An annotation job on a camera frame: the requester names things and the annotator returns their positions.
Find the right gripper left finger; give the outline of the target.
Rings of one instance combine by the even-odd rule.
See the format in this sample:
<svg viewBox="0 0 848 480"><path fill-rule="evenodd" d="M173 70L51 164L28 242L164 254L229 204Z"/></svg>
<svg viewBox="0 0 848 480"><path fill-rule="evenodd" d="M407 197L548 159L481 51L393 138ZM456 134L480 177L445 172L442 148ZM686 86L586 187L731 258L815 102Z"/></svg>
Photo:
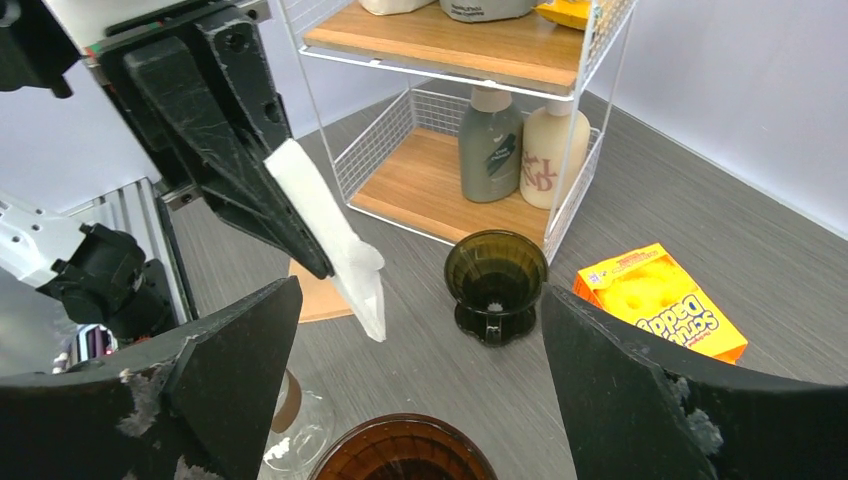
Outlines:
<svg viewBox="0 0 848 480"><path fill-rule="evenodd" d="M302 291L276 280L67 372L1 381L5 479L254 479Z"/></svg>

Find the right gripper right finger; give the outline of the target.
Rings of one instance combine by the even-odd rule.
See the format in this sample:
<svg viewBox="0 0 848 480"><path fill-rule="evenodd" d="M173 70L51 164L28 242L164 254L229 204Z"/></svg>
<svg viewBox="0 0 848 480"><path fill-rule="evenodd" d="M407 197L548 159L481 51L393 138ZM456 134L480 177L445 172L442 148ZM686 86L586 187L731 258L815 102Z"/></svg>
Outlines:
<svg viewBox="0 0 848 480"><path fill-rule="evenodd" d="M540 325L581 479L843 479L847 389L696 353L546 285Z"/></svg>

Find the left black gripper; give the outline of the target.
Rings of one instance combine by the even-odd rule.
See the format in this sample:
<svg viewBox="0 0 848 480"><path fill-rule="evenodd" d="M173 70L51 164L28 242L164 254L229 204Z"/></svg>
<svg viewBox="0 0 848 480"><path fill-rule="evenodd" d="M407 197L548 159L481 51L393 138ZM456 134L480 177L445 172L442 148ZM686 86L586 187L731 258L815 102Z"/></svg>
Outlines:
<svg viewBox="0 0 848 480"><path fill-rule="evenodd" d="M168 189L194 188L222 222L325 278L328 255L265 165L291 138L254 22L270 17L267 1L3 1L1 90L68 98L67 70L98 61Z"/></svg>

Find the amber brown glass dripper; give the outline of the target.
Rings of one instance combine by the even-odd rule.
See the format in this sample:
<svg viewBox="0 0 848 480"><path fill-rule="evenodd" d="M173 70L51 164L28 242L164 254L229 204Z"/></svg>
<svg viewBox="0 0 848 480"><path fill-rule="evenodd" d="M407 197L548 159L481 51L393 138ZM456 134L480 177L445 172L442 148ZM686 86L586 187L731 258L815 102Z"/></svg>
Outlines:
<svg viewBox="0 0 848 480"><path fill-rule="evenodd" d="M309 477L496 480L497 474L480 448L456 427L428 415L394 413L347 431Z"/></svg>

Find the white paper coffee filter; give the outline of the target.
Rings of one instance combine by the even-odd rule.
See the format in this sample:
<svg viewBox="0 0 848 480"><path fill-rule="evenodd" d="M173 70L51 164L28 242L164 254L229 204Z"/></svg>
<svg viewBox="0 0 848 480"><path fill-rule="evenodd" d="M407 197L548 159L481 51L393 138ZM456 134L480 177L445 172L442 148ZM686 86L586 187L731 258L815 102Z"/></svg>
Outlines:
<svg viewBox="0 0 848 480"><path fill-rule="evenodd" d="M333 270L330 280L365 334L376 342L385 341L382 254L354 231L297 140L285 140L264 160L264 165L328 258Z"/></svg>

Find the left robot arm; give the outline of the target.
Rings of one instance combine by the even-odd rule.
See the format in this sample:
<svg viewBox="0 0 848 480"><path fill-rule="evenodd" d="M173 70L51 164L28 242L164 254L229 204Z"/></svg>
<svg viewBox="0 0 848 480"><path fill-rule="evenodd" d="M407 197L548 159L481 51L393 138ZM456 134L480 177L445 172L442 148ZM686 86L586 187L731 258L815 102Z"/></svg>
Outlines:
<svg viewBox="0 0 848 480"><path fill-rule="evenodd" d="M269 169L292 134L257 19L248 1L169 1L109 22L98 41L79 47L46 2L5 1L1 88L67 98L65 73L91 62L167 192L191 189L227 225L330 278L326 247ZM1 265L121 347L178 325L161 263L127 232L3 197Z"/></svg>

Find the brown paper coffee filter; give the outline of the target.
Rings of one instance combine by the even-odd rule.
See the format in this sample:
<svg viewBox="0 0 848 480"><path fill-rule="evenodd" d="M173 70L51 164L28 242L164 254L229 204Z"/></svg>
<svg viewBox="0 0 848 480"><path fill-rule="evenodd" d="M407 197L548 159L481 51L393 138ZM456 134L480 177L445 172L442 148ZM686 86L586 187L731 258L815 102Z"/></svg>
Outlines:
<svg viewBox="0 0 848 480"><path fill-rule="evenodd" d="M318 279L295 260L289 262L289 275L298 278L302 290L300 323L330 320L353 314L330 279Z"/></svg>

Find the dark green glass dripper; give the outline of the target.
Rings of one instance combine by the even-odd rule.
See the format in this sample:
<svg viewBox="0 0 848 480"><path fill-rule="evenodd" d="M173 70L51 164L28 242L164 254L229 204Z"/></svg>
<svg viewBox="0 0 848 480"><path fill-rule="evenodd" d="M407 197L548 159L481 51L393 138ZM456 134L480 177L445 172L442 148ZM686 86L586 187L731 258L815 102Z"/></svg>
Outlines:
<svg viewBox="0 0 848 480"><path fill-rule="evenodd" d="M549 267L532 240L508 230L476 232L452 247L443 273L464 333L502 347L533 331Z"/></svg>

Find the clear glass carafe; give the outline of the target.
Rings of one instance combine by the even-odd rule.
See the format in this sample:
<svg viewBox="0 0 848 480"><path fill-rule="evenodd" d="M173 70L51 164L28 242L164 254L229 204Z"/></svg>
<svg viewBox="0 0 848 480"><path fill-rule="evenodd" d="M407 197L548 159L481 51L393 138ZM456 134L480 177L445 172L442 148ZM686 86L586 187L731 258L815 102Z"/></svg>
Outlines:
<svg viewBox="0 0 848 480"><path fill-rule="evenodd" d="M307 479L334 439L335 404L321 386L285 372L258 477Z"/></svg>

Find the orange sponge box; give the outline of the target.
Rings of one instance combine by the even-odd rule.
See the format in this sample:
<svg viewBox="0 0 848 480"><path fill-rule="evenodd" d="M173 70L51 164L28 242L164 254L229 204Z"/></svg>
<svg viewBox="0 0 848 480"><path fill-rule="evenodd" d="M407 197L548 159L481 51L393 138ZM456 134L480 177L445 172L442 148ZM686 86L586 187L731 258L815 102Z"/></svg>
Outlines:
<svg viewBox="0 0 848 480"><path fill-rule="evenodd" d="M659 243L579 270L572 291L628 324L731 365L748 345Z"/></svg>

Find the white cup on shelf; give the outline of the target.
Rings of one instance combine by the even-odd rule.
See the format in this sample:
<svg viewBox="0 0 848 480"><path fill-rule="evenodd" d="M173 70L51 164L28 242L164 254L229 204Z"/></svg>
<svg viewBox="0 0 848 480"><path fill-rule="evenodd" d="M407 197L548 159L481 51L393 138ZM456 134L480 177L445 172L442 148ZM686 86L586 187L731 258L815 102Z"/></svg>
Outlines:
<svg viewBox="0 0 848 480"><path fill-rule="evenodd" d="M412 13L434 3L434 0L359 0L359 5L376 16Z"/></svg>

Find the cream pump bottle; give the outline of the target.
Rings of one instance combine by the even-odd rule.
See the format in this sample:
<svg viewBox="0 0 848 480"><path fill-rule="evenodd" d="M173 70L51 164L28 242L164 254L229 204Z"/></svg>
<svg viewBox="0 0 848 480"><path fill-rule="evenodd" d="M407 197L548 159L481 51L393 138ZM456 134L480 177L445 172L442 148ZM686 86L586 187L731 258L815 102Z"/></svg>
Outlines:
<svg viewBox="0 0 848 480"><path fill-rule="evenodd" d="M549 100L524 121L520 193L539 209L559 205L582 169L591 126L573 102Z"/></svg>

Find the cartoon printed round tin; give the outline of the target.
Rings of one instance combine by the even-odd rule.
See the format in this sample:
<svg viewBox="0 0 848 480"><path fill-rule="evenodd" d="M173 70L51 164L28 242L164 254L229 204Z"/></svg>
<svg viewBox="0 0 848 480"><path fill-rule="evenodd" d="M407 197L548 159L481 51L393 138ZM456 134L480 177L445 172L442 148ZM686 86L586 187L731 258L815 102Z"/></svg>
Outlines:
<svg viewBox="0 0 848 480"><path fill-rule="evenodd" d="M452 20L482 23L521 18L537 5L537 0L440 0L442 11Z"/></svg>

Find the grey green pump bottle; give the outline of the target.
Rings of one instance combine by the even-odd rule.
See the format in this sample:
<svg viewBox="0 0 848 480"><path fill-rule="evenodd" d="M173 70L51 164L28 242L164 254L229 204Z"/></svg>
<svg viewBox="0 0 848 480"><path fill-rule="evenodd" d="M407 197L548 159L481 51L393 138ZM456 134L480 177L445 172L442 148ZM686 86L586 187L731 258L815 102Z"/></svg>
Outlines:
<svg viewBox="0 0 848 480"><path fill-rule="evenodd" d="M463 196L490 203L519 187L524 118L505 90L474 86L458 133Z"/></svg>

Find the yellow snack bag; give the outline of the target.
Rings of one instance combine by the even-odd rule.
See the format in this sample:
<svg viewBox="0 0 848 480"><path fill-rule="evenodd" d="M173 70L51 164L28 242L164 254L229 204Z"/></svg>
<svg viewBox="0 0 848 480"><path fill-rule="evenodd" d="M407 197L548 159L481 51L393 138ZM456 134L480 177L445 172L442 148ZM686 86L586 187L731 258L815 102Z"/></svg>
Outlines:
<svg viewBox="0 0 848 480"><path fill-rule="evenodd" d="M585 0L547 0L539 3L535 12L543 19L567 28L584 31L592 2Z"/></svg>

